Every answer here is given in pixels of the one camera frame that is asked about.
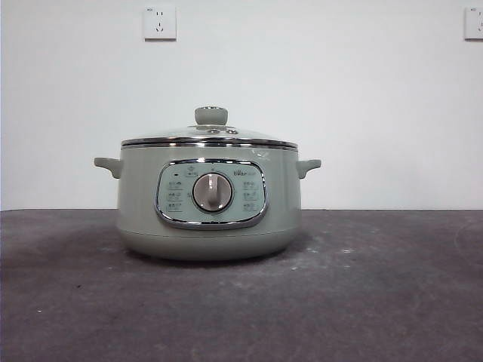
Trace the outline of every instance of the control panel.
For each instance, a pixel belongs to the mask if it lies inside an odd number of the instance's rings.
[[[258,223],[267,207],[263,172],[250,161],[172,161],[159,175],[155,208],[174,227],[247,227]]]

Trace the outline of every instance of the silver dial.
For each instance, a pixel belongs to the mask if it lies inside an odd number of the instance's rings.
[[[196,180],[193,198],[205,211],[221,211],[232,199],[232,186],[225,176],[219,173],[207,173]]]

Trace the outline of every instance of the electrical socket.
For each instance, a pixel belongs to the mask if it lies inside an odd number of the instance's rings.
[[[465,39],[483,40],[483,8],[465,9]]]
[[[143,12],[143,35],[146,40],[176,39],[176,8],[171,4],[149,6]]]

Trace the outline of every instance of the silver control panel trim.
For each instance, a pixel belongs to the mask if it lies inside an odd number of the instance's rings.
[[[159,187],[161,186],[161,176],[163,172],[169,166],[174,164],[196,164],[196,163],[216,163],[216,164],[249,164],[257,168],[262,176],[262,185],[263,185],[263,196],[264,202],[260,212],[257,215],[254,215],[248,219],[242,219],[237,221],[210,221],[210,222],[199,222],[199,221],[186,221],[181,219],[175,219],[161,210],[158,202],[158,195],[159,195]],[[233,159],[226,159],[226,158],[193,158],[188,160],[177,160],[177,161],[170,161],[168,162],[159,173],[158,177],[158,185],[156,187],[156,192],[154,195],[154,208],[156,213],[158,214],[161,219],[166,222],[167,224],[173,226],[174,228],[178,229],[190,229],[190,230],[227,230],[227,229],[239,229],[239,228],[247,228],[253,225],[256,225],[261,221],[263,216],[265,215],[267,209],[269,207],[269,199],[266,190],[266,182],[265,182],[265,174],[263,173],[262,169],[258,164],[252,161],[241,161],[241,160],[233,160]]]

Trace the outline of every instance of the pot base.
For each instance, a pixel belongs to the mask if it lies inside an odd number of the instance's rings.
[[[118,230],[126,247],[138,253],[175,260],[231,260],[266,255],[283,250],[294,240],[297,229],[236,237],[172,237]]]

